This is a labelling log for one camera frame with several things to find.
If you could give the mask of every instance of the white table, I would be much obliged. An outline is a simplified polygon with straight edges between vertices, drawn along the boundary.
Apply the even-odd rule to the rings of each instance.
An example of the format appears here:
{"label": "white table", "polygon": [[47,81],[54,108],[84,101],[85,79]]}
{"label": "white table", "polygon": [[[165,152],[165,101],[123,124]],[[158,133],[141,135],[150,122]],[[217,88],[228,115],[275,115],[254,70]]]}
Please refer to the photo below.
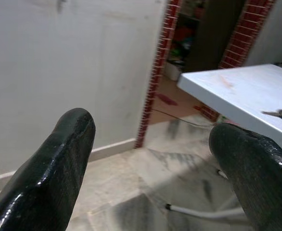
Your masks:
{"label": "white table", "polygon": [[282,119],[261,113],[282,109],[282,68],[266,64],[184,73],[178,87],[282,148]]}

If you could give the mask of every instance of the marble floor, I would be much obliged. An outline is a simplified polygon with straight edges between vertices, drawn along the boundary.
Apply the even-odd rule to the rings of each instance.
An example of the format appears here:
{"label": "marble floor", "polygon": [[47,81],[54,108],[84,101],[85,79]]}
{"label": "marble floor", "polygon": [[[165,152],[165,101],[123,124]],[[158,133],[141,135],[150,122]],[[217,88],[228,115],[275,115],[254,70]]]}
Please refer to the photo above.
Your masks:
{"label": "marble floor", "polygon": [[[199,115],[185,118],[210,124]],[[215,211],[230,195],[210,154],[210,127],[151,125],[145,147],[90,162],[67,231],[251,231],[245,216],[207,220],[165,204]]]}

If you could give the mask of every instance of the skirting board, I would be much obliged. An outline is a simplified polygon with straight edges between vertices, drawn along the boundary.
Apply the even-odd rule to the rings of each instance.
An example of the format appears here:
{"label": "skirting board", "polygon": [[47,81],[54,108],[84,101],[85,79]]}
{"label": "skirting board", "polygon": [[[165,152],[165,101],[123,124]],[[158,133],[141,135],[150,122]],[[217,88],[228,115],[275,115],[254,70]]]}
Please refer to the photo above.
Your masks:
{"label": "skirting board", "polygon": [[[131,150],[134,148],[135,145],[135,139],[128,139],[125,141],[121,141],[118,143],[113,143],[111,145],[103,146],[101,148],[95,148],[92,150],[92,153],[89,157],[89,162],[93,162],[96,160],[100,160],[106,157],[109,157],[111,155],[115,155],[118,153],[122,153],[128,150]],[[13,172],[7,172],[0,175],[0,190],[3,189],[3,187],[6,185],[6,183],[10,180],[12,175],[15,173]]]}

